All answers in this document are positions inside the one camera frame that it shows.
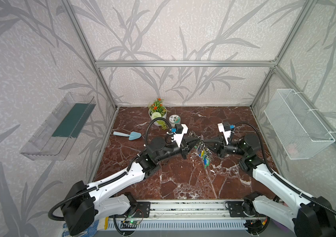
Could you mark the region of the keyring with coloured key tags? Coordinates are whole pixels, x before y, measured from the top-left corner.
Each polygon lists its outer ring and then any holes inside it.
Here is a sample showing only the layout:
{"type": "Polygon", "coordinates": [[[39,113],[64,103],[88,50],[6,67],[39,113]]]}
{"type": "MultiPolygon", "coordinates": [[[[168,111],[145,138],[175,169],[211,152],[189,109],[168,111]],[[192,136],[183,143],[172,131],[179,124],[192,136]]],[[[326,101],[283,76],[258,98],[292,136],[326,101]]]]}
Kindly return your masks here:
{"type": "Polygon", "coordinates": [[[189,135],[192,138],[199,138],[199,141],[194,146],[194,149],[196,151],[197,156],[202,159],[204,168],[207,169],[212,161],[212,152],[205,145],[202,135],[197,136],[197,134],[194,131],[190,131],[189,135]]]}

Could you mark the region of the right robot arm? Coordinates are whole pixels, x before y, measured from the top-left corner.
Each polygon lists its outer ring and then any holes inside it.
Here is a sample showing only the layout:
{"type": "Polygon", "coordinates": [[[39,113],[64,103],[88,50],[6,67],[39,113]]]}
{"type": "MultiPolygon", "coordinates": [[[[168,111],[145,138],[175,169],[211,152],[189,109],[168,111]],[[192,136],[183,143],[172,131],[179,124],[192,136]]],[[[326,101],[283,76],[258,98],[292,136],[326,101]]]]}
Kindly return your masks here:
{"type": "Polygon", "coordinates": [[[280,204],[255,192],[246,197],[255,212],[279,222],[297,237],[336,237],[336,211],[330,202],[322,196],[314,197],[295,187],[269,166],[265,155],[262,158],[257,156],[258,150],[264,150],[257,128],[253,128],[253,134],[234,141],[233,136],[239,125],[240,122],[235,125],[218,124],[220,135],[205,140],[204,144],[221,158],[225,155],[241,156],[240,168],[284,202],[280,204]]]}

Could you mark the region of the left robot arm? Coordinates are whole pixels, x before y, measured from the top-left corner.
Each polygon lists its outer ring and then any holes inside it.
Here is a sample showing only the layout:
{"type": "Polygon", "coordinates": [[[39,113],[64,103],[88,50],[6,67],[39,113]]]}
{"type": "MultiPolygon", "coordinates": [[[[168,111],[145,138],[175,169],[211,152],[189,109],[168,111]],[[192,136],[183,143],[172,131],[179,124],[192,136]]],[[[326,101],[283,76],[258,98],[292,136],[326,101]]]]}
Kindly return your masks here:
{"type": "Polygon", "coordinates": [[[169,125],[165,137],[152,140],[148,139],[149,133],[146,132],[144,150],[125,169],[89,184],[83,181],[75,183],[66,198],[49,210],[48,218],[63,221],[69,234],[75,236],[101,218],[133,212],[136,200],[131,195],[116,194],[153,176],[161,168],[162,161],[176,155],[186,159],[200,142],[199,137],[189,137],[187,133],[185,124],[169,125]]]}

